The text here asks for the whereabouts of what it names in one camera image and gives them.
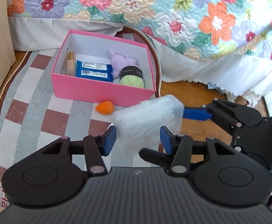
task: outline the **wooden floor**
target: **wooden floor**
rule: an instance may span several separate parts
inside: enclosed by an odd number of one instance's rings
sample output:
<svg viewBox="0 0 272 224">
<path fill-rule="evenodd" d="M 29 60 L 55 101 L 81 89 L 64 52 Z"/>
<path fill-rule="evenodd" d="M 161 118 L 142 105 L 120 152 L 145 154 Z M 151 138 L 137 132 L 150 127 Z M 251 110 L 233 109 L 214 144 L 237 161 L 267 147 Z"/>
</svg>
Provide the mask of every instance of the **wooden floor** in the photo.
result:
<svg viewBox="0 0 272 224">
<path fill-rule="evenodd" d="M 26 52 L 15 51 L 16 62 L 11 67 L 9 74 L 7 75 L 3 85 L 10 78 L 10 75 L 15 71 L 18 65 L 21 63 Z M 161 95 L 172 94 L 179 99 L 185 106 L 188 107 L 200 107 L 202 104 L 211 103 L 213 98 L 219 98 L 226 100 L 226 96 L 220 94 L 216 90 L 208 90 L 206 85 L 200 83 L 179 81 L 174 83 L 162 82 Z M 241 97 L 237 99 L 240 104 L 245 104 L 245 100 Z M 261 100 L 256 108 L 262 113 L 263 116 L 267 116 L 267 111 L 264 106 L 263 100 Z M 229 144 L 231 136 L 229 136 L 224 130 L 215 125 L 212 121 L 200 122 L 195 120 L 183 119 L 182 133 L 191 136 L 194 140 L 204 141 L 206 137 L 216 137 L 219 140 Z M 198 161 L 200 157 L 194 157 L 193 160 Z"/>
</svg>

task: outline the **pink box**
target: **pink box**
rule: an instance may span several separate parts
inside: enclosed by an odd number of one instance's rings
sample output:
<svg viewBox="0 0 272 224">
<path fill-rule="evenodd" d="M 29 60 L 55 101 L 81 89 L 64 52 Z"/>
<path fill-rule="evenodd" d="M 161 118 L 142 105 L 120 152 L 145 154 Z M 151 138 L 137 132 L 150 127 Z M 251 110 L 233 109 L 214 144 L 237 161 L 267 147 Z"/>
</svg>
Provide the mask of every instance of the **pink box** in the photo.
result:
<svg viewBox="0 0 272 224">
<path fill-rule="evenodd" d="M 67 53 L 73 51 L 75 59 L 94 63 L 111 64 L 108 51 L 137 60 L 143 72 L 145 88 L 120 85 L 65 75 Z M 149 99 L 156 91 L 153 66 L 147 45 L 113 36 L 70 30 L 53 65 L 51 72 L 54 93 L 59 98 L 101 103 L 112 101 L 115 105 L 132 106 Z"/>
</svg>

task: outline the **bedspread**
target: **bedspread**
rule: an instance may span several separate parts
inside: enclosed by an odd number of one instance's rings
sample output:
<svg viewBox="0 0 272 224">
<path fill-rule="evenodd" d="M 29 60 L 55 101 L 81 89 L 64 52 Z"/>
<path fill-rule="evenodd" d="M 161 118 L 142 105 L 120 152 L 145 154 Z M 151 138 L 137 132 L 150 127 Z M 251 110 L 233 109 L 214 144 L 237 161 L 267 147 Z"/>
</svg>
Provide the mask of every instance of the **bedspread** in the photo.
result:
<svg viewBox="0 0 272 224">
<path fill-rule="evenodd" d="M 272 0 L 7 0 L 9 16 L 126 24 L 194 60 L 272 61 Z"/>
</svg>

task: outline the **orange makeup sponge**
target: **orange makeup sponge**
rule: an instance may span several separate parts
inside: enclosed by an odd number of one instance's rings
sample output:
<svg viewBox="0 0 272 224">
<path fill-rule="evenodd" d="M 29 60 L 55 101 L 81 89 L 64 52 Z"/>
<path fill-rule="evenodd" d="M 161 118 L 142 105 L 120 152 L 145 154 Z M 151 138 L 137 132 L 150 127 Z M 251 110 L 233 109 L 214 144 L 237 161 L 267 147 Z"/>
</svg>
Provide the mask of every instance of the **orange makeup sponge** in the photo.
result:
<svg viewBox="0 0 272 224">
<path fill-rule="evenodd" d="M 114 104 L 111 101 L 104 101 L 96 106 L 96 111 L 100 114 L 112 114 L 114 111 Z"/>
</svg>

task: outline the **purple stuffed animal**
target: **purple stuffed animal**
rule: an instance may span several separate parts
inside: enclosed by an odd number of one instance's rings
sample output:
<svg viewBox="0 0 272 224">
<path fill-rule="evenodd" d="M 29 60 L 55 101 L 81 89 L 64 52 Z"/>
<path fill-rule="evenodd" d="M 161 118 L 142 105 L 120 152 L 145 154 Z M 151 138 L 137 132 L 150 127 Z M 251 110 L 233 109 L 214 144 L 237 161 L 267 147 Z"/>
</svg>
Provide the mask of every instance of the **purple stuffed animal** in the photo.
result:
<svg viewBox="0 0 272 224">
<path fill-rule="evenodd" d="M 130 58 L 128 56 L 124 57 L 122 55 L 117 55 L 112 50 L 109 51 L 109 56 L 111 58 L 114 79 L 119 77 L 119 73 L 122 70 L 122 68 L 126 66 L 137 66 L 137 60 Z"/>
</svg>

